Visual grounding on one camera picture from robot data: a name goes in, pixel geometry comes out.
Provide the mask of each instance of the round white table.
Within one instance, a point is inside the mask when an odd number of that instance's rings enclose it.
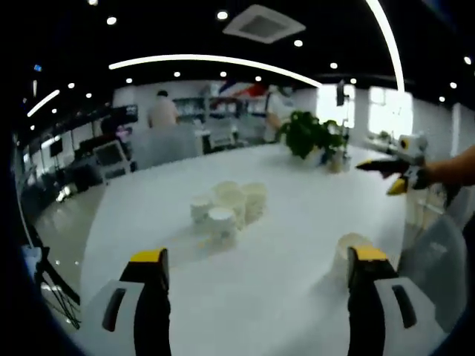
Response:
[[[383,156],[350,148],[352,166]],[[264,216],[225,249],[191,229],[191,198],[224,180],[263,182]],[[91,227],[82,264],[87,305],[129,258],[170,253],[170,342],[174,356],[345,355],[347,291],[330,270],[336,243],[359,233],[387,254],[401,251],[404,197],[392,179],[308,168],[280,145],[187,159],[111,181]]]

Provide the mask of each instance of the air vent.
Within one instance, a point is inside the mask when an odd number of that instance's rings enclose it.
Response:
[[[234,17],[223,33],[269,44],[303,30],[305,26],[282,13],[252,5]]]

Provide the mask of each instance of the green plant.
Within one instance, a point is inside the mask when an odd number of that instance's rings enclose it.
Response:
[[[378,135],[378,138],[382,139],[382,140],[389,139],[390,137],[391,137],[391,135],[389,135],[389,133],[387,131],[381,131]]]
[[[282,134],[286,135],[286,145],[292,154],[302,159],[305,159],[314,147],[331,154],[344,143],[340,127],[335,121],[320,123],[318,118],[308,111],[294,111],[290,122],[281,126],[278,137]]]

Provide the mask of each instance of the stacked paper cups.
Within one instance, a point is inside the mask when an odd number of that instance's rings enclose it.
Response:
[[[238,189],[224,191],[217,197],[217,206],[231,209],[235,214],[236,227],[242,230],[246,225],[246,195]]]
[[[214,240],[236,237],[236,220],[234,211],[229,208],[216,207],[208,212],[209,230]]]
[[[208,222],[208,212],[213,207],[210,197],[203,195],[193,198],[190,205],[191,218],[193,223],[200,229],[206,229]]]
[[[250,224],[258,220],[266,208],[266,186],[263,183],[249,183],[241,189],[246,196],[246,224]]]
[[[213,187],[213,191],[216,193],[216,196],[219,198],[222,194],[226,193],[227,191],[238,191],[239,185],[236,182],[232,181],[225,181],[219,184],[216,184]]]

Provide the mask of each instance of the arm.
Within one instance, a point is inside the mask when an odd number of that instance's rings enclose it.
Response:
[[[267,103],[267,108],[266,108],[266,123],[270,125],[271,128],[274,128],[275,130],[278,130],[282,126],[282,122],[278,118],[276,112],[277,112],[277,104],[275,102],[275,97],[273,94],[270,94],[270,97],[268,98],[269,102]]]
[[[428,163],[432,183],[475,185],[475,145],[452,159]]]
[[[281,128],[282,123],[274,113],[267,113],[266,122],[271,125],[275,130]]]

